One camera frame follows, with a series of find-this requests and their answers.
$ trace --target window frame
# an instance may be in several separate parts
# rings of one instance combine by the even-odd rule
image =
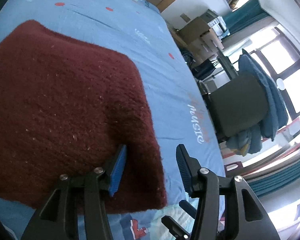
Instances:
[[[300,69],[300,59],[298,59],[294,64],[292,64],[290,67],[288,67],[287,69],[285,69],[284,71],[282,71],[281,73],[277,74],[277,72],[274,70],[274,68],[272,67],[272,65],[270,64],[270,62],[267,60],[267,58],[263,55],[263,53],[261,52],[261,50],[263,48],[265,48],[266,46],[270,45],[271,43],[278,41],[280,39],[286,39],[288,41],[288,43],[293,47],[293,49],[295,50],[292,53],[297,52],[300,56],[300,51],[296,48],[296,46],[291,42],[291,40],[284,35],[284,33],[278,28],[278,27],[274,27],[274,30],[276,30],[279,34],[271,41],[267,42],[265,45],[261,46],[260,48],[257,48],[253,51],[251,51],[249,54],[253,54],[255,53],[258,58],[261,60],[261,62],[263,63],[263,65],[266,67],[266,69],[269,71],[271,77],[273,78],[274,81],[276,81],[278,78],[281,78],[282,80],[285,80],[286,78],[288,78],[289,76],[291,76],[293,73],[295,73],[296,71],[298,71]],[[291,51],[291,48],[289,47],[285,47],[284,45],[282,45],[289,53],[289,51]],[[296,113],[295,108],[293,106],[293,103],[291,101],[291,98],[287,92],[287,90],[280,90],[282,97],[285,101],[287,110],[289,112],[289,115],[291,117],[292,120],[296,119],[298,116],[300,116],[300,111],[298,113]]]

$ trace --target teal curtain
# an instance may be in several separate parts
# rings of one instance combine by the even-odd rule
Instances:
[[[300,178],[300,161],[270,176],[248,182],[257,197],[268,195]]]
[[[261,8],[258,0],[249,0],[239,9],[228,13],[223,19],[231,35],[268,16],[269,14]]]

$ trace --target red knitted fabric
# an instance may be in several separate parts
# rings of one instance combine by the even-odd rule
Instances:
[[[140,74],[125,55],[36,21],[0,43],[0,197],[37,208],[60,174],[101,166],[128,147],[108,212],[166,205],[160,150]]]

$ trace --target bed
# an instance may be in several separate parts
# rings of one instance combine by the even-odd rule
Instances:
[[[197,206],[184,191],[175,150],[184,144],[189,154],[219,176],[222,156],[201,94],[171,37],[159,10],[146,0],[8,0],[0,12],[0,42],[19,24],[34,19],[55,32],[126,54],[137,66],[153,126],[161,148],[168,206],[133,214],[108,215],[114,239],[174,239],[161,223],[172,216],[187,231],[194,220],[179,206],[182,199]],[[199,120],[193,126],[192,116]],[[219,216],[224,210],[220,198]],[[0,199],[0,220],[17,239],[34,210]],[[80,239],[84,239],[79,221]]]

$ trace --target blue gripper pad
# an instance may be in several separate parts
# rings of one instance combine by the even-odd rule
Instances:
[[[183,144],[177,146],[176,159],[185,191],[191,195],[193,178],[198,175],[198,170],[201,168],[200,163],[197,159],[189,156]]]
[[[110,186],[108,191],[110,197],[112,197],[114,193],[118,191],[123,169],[127,160],[127,146],[120,145],[114,158],[116,158],[116,162],[114,163],[112,172],[109,174]]]

